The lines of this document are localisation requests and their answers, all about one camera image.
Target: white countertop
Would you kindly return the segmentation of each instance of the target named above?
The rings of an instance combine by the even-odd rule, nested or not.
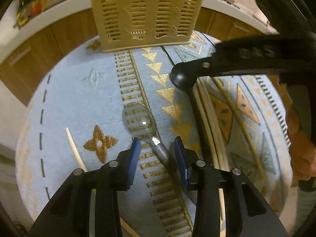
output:
[[[263,33],[277,33],[274,28],[263,24],[251,15],[246,14],[224,1],[203,0],[202,7],[227,14],[247,23]],[[91,8],[91,0],[66,0],[42,12],[19,30],[12,28],[12,32],[8,33],[3,38],[0,37],[0,63],[2,63],[20,44],[38,31],[64,17],[89,8]],[[6,15],[1,19],[0,26],[1,23],[7,19],[6,17],[15,18],[15,14],[16,12],[14,12],[14,10],[12,10],[12,12],[7,11]]]

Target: cabinet door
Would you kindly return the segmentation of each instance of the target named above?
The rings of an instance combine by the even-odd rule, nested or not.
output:
[[[52,29],[44,28],[0,65],[0,80],[27,106],[38,84],[61,59]]]
[[[248,24],[229,15],[217,12],[209,35],[221,41],[258,35],[260,32]]]
[[[63,56],[98,35],[92,9],[63,18],[52,24],[52,28]]]
[[[215,15],[216,15],[216,11],[202,7],[198,15],[194,30],[199,31],[204,34],[208,34]]]

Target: round table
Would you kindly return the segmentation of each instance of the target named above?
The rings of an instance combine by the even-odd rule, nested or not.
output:
[[[101,53],[95,37],[64,57],[30,101],[16,152],[17,181],[32,218],[78,168],[66,128],[87,169],[99,169],[131,145],[122,122],[122,110],[131,103],[150,108],[168,149],[173,152],[179,135],[202,158],[189,98],[172,85],[169,73],[174,64],[211,56],[217,42],[194,32],[188,45]],[[282,101],[265,75],[218,80],[221,90],[210,77],[204,78],[229,165],[240,168],[280,213],[292,182]],[[235,112],[221,92],[229,94]],[[240,114],[242,124],[234,113]],[[251,136],[264,178],[258,174],[242,128]],[[190,236],[195,206],[175,192],[163,165],[153,163],[156,160],[143,143],[134,184],[128,192],[118,192],[120,215],[140,236]]]

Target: beige plastic basket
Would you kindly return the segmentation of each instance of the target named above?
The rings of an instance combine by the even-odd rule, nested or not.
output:
[[[189,43],[202,0],[91,0],[101,50]]]

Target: yellow basket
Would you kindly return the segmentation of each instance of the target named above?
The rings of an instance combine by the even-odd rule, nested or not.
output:
[[[202,0],[91,0],[101,50],[189,43]]]

